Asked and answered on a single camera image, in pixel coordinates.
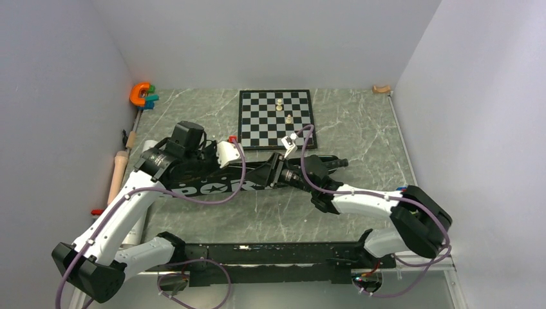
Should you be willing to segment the black racket bag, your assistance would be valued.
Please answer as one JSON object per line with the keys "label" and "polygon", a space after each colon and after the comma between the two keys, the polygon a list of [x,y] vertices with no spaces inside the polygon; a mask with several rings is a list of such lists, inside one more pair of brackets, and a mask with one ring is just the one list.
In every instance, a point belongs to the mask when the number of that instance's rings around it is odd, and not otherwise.
{"label": "black racket bag", "polygon": [[[270,188],[262,187],[249,180],[249,172],[263,162],[248,162],[246,163],[245,180],[240,182],[242,173],[242,164],[236,163],[230,165],[221,171],[217,171],[204,176],[186,177],[180,181],[174,182],[165,188],[178,194],[195,198],[207,194],[219,194],[223,192],[233,193],[240,188],[241,191],[261,191],[267,189],[277,189],[282,187]],[[330,175],[342,167],[348,166],[347,159],[340,159],[337,156],[330,155],[311,155],[304,158],[305,169],[308,177],[314,184],[332,182]]]}

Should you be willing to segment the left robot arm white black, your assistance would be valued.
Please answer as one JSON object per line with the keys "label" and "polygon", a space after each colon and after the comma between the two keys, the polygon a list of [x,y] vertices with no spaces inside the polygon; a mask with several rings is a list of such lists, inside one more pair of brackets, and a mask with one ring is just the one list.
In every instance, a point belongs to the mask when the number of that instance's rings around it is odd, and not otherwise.
{"label": "left robot arm white black", "polygon": [[55,305],[61,306],[69,283],[98,303],[109,301],[133,276],[163,265],[177,270],[187,260],[185,241],[170,232],[123,249],[122,242],[148,208],[174,185],[209,176],[221,169],[215,141],[207,142],[204,128],[181,121],[170,137],[144,151],[133,171],[96,221],[71,243],[60,242],[52,258],[62,281]]}

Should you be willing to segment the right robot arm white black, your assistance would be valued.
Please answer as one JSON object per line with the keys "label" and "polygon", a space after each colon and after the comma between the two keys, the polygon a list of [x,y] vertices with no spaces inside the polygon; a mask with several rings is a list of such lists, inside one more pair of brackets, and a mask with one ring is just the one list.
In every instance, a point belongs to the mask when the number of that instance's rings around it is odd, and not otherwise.
{"label": "right robot arm white black", "polygon": [[409,185],[398,191],[372,191],[353,187],[331,178],[346,167],[346,159],[311,155],[284,159],[274,153],[249,171],[246,179],[263,187],[287,185],[310,193],[311,203],[330,214],[360,214],[386,218],[391,225],[367,230],[357,242],[355,260],[370,267],[380,258],[398,252],[433,259],[447,248],[451,216],[420,187]]}

